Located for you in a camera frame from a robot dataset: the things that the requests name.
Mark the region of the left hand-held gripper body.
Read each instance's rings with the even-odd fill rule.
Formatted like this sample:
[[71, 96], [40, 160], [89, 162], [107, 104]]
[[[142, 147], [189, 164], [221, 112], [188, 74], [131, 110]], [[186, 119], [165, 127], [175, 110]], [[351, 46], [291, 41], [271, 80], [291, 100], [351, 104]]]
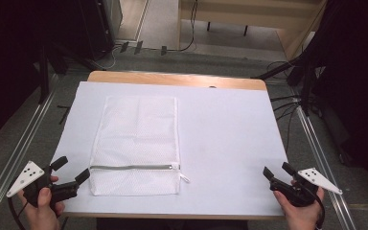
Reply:
[[44, 187], [51, 190], [52, 207], [54, 207], [57, 202], [76, 197], [78, 194], [79, 184], [76, 181], [59, 185], [55, 184], [51, 179], [52, 170], [50, 169], [50, 165], [40, 168], [35, 162], [29, 161], [21, 171], [20, 175], [12, 183], [6, 193], [6, 197], [11, 198], [19, 191], [23, 190], [23, 196], [34, 207], [37, 206], [39, 191]]

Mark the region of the dark curtain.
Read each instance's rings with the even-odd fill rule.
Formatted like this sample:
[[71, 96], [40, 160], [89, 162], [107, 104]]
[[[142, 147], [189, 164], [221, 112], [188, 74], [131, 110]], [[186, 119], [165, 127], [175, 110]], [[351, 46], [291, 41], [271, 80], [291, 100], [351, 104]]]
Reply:
[[327, 53], [313, 93], [335, 114], [339, 147], [368, 171], [368, 0], [329, 0], [317, 35]]

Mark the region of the white table mat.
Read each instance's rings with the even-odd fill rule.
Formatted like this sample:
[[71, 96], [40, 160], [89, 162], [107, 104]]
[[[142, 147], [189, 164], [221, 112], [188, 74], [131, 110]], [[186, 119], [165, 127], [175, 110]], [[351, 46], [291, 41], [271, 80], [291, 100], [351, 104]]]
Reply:
[[178, 102], [181, 171], [187, 181], [177, 195], [95, 196], [83, 183], [66, 200], [74, 217], [145, 219], [276, 219], [283, 212], [263, 175], [281, 179], [287, 160], [266, 90], [241, 90], [83, 81], [55, 155], [57, 171], [72, 180], [89, 165], [108, 96], [172, 96]]

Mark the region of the dark equipment cabinet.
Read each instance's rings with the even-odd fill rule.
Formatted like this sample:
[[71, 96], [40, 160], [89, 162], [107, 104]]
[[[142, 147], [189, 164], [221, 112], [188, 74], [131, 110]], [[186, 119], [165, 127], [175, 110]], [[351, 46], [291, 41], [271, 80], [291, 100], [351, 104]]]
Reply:
[[77, 0], [80, 4], [87, 57], [98, 60], [115, 45], [123, 19], [120, 0]]

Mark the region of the person's left hand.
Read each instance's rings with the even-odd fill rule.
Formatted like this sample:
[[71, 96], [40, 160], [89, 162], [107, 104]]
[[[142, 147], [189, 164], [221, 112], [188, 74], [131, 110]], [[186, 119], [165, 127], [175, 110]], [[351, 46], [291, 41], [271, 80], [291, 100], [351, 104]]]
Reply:
[[62, 215], [65, 205], [61, 201], [56, 203], [55, 209], [51, 208], [52, 193], [49, 188], [44, 187], [39, 191], [36, 207], [29, 204], [23, 194], [21, 190], [17, 196], [24, 206], [30, 230], [60, 230], [58, 217]]

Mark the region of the wooden table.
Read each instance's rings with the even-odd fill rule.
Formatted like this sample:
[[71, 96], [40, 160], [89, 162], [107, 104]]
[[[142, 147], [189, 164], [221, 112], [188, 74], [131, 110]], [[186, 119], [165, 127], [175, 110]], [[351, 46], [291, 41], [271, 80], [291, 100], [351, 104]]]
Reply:
[[[138, 73], [138, 72], [129, 73], [129, 72], [95, 71], [91, 73], [88, 80], [86, 81], [103, 82], [103, 83], [208, 87], [208, 88], [241, 89], [241, 90], [261, 90], [261, 89], [266, 90], [266, 86], [261, 80], [229, 79], [222, 77], [171, 75], [171, 74]], [[139, 96], [139, 97], [171, 97], [171, 96]], [[90, 188], [90, 177], [84, 183], [87, 183]]]

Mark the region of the person's right hand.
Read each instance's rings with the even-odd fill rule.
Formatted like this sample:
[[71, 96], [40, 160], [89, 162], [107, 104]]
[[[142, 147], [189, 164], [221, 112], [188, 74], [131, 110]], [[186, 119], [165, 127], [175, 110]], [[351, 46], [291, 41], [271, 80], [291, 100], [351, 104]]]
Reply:
[[317, 201], [310, 206], [295, 207], [281, 192], [274, 191], [273, 194], [284, 212], [288, 230], [314, 230], [322, 214], [321, 205]]

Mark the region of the light wooden furniture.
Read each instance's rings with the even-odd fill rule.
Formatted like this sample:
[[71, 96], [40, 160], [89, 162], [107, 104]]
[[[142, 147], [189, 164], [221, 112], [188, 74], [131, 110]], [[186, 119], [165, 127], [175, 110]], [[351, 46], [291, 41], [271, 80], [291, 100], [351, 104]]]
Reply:
[[177, 32], [181, 21], [227, 23], [275, 29], [287, 60], [296, 58], [322, 19], [328, 0], [178, 0]]

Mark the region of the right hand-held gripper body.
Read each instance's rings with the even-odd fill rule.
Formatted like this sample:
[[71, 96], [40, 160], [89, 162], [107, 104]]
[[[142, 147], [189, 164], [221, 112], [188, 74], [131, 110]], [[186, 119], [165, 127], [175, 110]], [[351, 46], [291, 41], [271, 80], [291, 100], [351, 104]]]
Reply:
[[281, 192], [296, 207], [306, 207], [313, 204], [319, 187], [338, 195], [343, 194], [341, 189], [337, 188], [316, 168], [297, 171], [297, 175], [292, 178], [295, 181], [293, 185], [287, 184], [274, 176], [269, 181], [269, 189]]

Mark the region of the aluminium floor rail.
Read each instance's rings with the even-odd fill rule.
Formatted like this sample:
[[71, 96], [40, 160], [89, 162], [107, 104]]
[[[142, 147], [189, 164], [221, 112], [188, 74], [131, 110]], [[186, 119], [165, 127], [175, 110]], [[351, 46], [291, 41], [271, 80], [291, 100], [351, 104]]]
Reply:
[[62, 75], [53, 74], [49, 78], [47, 98], [38, 103], [39, 96], [33, 93], [0, 130], [0, 203], [6, 197], [13, 175], [24, 159], [61, 78]]
[[[315, 158], [317, 169], [323, 173], [323, 175], [329, 179], [334, 185], [337, 182], [334, 178], [333, 171], [326, 159], [325, 152], [317, 138], [315, 130], [311, 124], [310, 118], [305, 114], [302, 108], [298, 108], [298, 116], [306, 136], [310, 143], [310, 148], [312, 150], [313, 156]], [[348, 204], [345, 201], [343, 195], [338, 195], [334, 192], [328, 192], [333, 209], [335, 210], [336, 216], [339, 220], [342, 230], [357, 230], [351, 212], [349, 210]]]

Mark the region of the white mesh laundry bag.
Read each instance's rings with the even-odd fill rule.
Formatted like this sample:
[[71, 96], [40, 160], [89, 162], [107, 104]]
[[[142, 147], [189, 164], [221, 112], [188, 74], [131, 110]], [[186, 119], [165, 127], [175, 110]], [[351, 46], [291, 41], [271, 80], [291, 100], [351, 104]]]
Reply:
[[174, 97], [108, 97], [90, 157], [95, 196], [176, 195], [181, 173]]

